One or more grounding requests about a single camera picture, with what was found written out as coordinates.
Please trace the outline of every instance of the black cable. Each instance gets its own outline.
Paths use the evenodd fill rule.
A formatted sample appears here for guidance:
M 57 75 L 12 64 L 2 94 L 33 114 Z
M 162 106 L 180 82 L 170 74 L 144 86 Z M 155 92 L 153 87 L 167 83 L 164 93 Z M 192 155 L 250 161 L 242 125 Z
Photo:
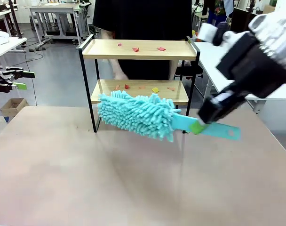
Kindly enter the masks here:
M 54 27 L 55 30 L 56 30 L 56 28 L 57 28 L 58 31 L 59 31 L 59 27 L 58 27 L 58 24 L 57 24 L 57 23 L 48 22 L 45 15 L 44 15 L 44 19 L 45 19 L 45 22 L 46 22 L 49 26 Z
M 27 62 L 27 57 L 26 57 L 25 50 L 24 50 L 24 55 L 25 55 L 25 62 L 26 62 L 26 64 L 27 64 L 28 71 L 30 71 L 30 69 L 29 69 L 29 65 L 28 65 L 28 62 Z M 34 87 L 33 78 L 31 78 L 31 81 L 32 81 L 32 85 L 33 85 L 33 92 L 34 92 L 34 97 L 35 97 L 35 106 L 37 106 L 37 105 L 38 105 L 38 102 L 37 102 L 37 100 L 36 100 L 36 94 L 35 94 L 35 87 Z
M 38 54 L 38 53 L 36 53 L 36 52 L 34 52 L 34 53 L 37 54 L 37 55 L 41 55 L 41 57 L 40 57 L 40 58 L 37 58 L 37 59 L 28 60 L 28 62 L 35 61 L 35 60 L 40 60 L 40 59 L 42 59 L 42 58 L 44 57 L 42 54 Z M 21 64 L 24 64 L 24 63 L 26 63 L 26 61 L 21 62 L 21 63 L 18 63 L 18 64 L 16 64 L 16 65 L 11 65 L 11 67 L 17 66 L 17 65 L 21 65 Z
M 63 46 L 48 46 L 46 48 L 57 48 L 57 47 L 65 47 L 65 46 L 74 46 L 72 44 L 67 44 L 67 45 L 63 45 Z
M 36 42 L 36 41 L 38 41 L 38 40 L 35 40 L 35 41 L 29 41 L 30 39 L 34 39 L 34 38 L 37 38 L 37 36 L 27 39 L 27 42 Z
M 39 43 L 39 41 L 37 41 L 36 43 L 31 44 L 31 45 L 29 45 L 29 46 L 33 46 L 33 45 L 38 44 L 38 43 Z

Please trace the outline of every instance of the white table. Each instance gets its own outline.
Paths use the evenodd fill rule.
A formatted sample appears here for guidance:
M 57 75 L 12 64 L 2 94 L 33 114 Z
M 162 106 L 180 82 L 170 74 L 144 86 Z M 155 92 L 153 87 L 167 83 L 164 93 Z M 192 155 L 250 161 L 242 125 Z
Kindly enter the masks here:
M 42 6 L 31 6 L 29 7 L 29 10 L 32 16 L 33 24 L 35 24 L 34 15 L 36 16 L 36 19 L 38 21 L 39 30 L 36 26 L 34 27 L 40 45 L 43 44 L 40 33 L 42 34 L 43 38 L 48 37 L 50 39 L 75 39 L 75 36 L 70 36 L 66 34 L 67 27 L 70 27 L 68 23 L 68 18 L 66 17 L 67 14 L 73 14 L 79 44 L 89 34 L 89 28 L 86 22 L 87 15 L 85 14 L 84 8 L 80 7 L 79 4 L 48 3 Z M 46 31 L 49 27 L 48 24 L 50 24 L 49 13 L 55 14 L 60 35 L 47 35 Z
M 3 19 L 3 21 L 4 21 L 4 23 L 5 23 L 5 26 L 6 26 L 6 31 L 7 31 L 7 33 L 10 35 L 10 37 L 11 37 L 11 32 L 10 32 L 10 29 L 9 29 L 9 27 L 8 27 L 8 23 L 7 23 L 7 20 L 6 20 L 6 17 L 5 17 L 5 15 L 6 14 L 9 14 L 11 11 L 10 10 L 6 10 L 6 11 L 2 11 L 2 12 L 0 12 L 0 20 L 2 20 Z
M 211 43 L 207 42 L 196 42 L 195 43 L 200 50 L 199 62 L 203 67 L 204 71 L 209 76 L 207 88 L 205 91 L 204 100 L 210 95 L 212 86 L 215 87 L 217 92 L 223 90 L 226 86 L 232 83 L 232 80 L 227 80 L 223 74 L 221 74 L 216 66 L 220 62 L 221 58 L 228 51 L 227 46 L 213 46 Z M 258 114 L 266 101 L 268 100 L 286 100 L 286 84 L 282 85 L 275 92 L 270 94 L 265 99 L 260 99 L 254 95 L 248 95 L 246 97 L 247 102 L 252 106 L 253 111 Z
M 9 52 L 10 50 L 12 50 L 13 48 L 17 47 L 18 45 L 22 44 L 25 41 L 27 41 L 26 38 L 19 39 L 19 38 L 10 37 L 8 43 L 0 45 L 0 62 L 2 66 L 7 66 L 7 63 L 3 55 Z

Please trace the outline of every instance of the orange paper scrap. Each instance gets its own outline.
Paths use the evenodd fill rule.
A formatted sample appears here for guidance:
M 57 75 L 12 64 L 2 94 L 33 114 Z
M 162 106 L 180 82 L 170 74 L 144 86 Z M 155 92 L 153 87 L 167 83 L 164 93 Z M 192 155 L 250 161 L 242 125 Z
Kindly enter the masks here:
M 167 87 L 167 89 L 169 89 L 171 91 L 175 91 L 175 88 L 172 88 L 172 87 Z

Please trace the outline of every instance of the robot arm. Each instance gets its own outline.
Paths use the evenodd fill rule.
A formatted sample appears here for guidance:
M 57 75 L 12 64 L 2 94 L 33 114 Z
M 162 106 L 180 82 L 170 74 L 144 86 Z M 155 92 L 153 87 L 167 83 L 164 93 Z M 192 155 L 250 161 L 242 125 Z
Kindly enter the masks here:
M 6 67 L 5 71 L 0 69 L 0 92 L 9 93 L 11 90 L 19 89 L 19 85 L 22 85 L 22 88 L 26 88 L 23 83 L 15 83 L 14 80 L 19 78 L 35 78 L 33 72 L 24 71 L 22 67 Z
M 230 49 L 216 68 L 234 82 L 205 100 L 198 112 L 205 124 L 238 108 L 248 94 L 266 98 L 286 83 L 286 13 L 256 16 L 250 32 L 227 32 L 225 24 L 209 26 L 202 26 L 199 39 L 214 45 L 227 42 Z

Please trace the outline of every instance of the cardboard box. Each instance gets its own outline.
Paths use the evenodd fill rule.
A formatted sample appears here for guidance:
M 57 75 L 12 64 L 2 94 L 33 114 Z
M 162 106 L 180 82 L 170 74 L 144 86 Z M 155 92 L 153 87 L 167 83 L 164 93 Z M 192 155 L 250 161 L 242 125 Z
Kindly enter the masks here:
M 12 98 L 1 108 L 3 116 L 16 116 L 23 107 L 29 106 L 25 98 Z
M 267 14 L 267 13 L 272 13 L 275 11 L 276 7 L 270 6 L 270 5 L 265 5 L 264 10 L 262 14 Z

